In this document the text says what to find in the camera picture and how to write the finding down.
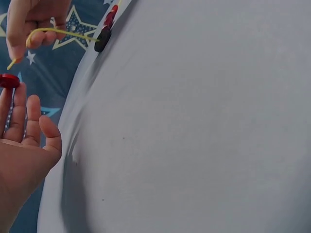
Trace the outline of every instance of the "white cloth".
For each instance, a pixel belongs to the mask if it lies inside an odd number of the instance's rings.
[[[138,0],[77,71],[38,232],[310,232],[310,9]]]

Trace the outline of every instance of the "string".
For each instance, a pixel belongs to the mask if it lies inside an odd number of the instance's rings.
[[[122,0],[119,0],[117,5],[120,6],[121,3],[122,3]],[[86,40],[99,41],[98,39],[95,39],[95,38],[92,38],[92,37],[89,37],[89,36],[86,36],[86,35],[81,35],[81,34],[78,34],[78,33],[67,32],[67,31],[64,31],[64,30],[57,29],[57,28],[37,28],[37,29],[34,29],[29,34],[29,36],[27,37],[26,47],[30,43],[31,37],[34,35],[34,33],[36,33],[36,32],[47,32],[47,31],[52,31],[52,32],[56,32],[56,33],[63,33],[63,34],[67,34],[67,35],[72,35],[72,36],[80,37],[80,38],[83,38],[83,39],[86,39]],[[7,70],[11,69],[12,66],[16,63],[16,61],[17,61],[16,58],[13,59],[11,61],[11,63],[8,65]]]

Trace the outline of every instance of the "blue star print fabric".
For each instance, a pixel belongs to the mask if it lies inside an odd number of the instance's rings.
[[[11,60],[5,42],[7,10],[10,0],[0,1],[0,73],[6,73]],[[73,0],[67,17],[67,30],[92,37],[97,25],[113,1]],[[50,46],[28,50],[25,59],[9,73],[27,85],[27,95],[41,99],[41,113],[56,124],[62,113],[75,71],[90,41],[67,35]],[[34,192],[21,209],[10,233],[36,233],[37,216],[44,184]]]

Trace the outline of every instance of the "palm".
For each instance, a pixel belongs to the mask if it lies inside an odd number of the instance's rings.
[[[11,98],[12,90],[4,89],[0,95],[0,226],[6,216],[13,222],[21,206],[61,156],[57,126],[48,117],[41,116],[37,96],[30,96],[26,103],[23,83],[15,91],[10,126],[4,132]],[[23,137],[26,105],[28,121]],[[41,131],[46,137],[44,148],[39,147]]]

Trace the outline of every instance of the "red bead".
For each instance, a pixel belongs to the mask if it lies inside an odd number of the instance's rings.
[[[0,75],[0,87],[13,89],[19,86],[19,78],[13,74]]]
[[[104,20],[104,26],[108,26],[109,28],[111,28],[115,15],[116,14],[114,12],[109,12]]]
[[[111,11],[110,12],[117,12],[118,11],[118,5],[114,5],[112,8],[111,8]]]

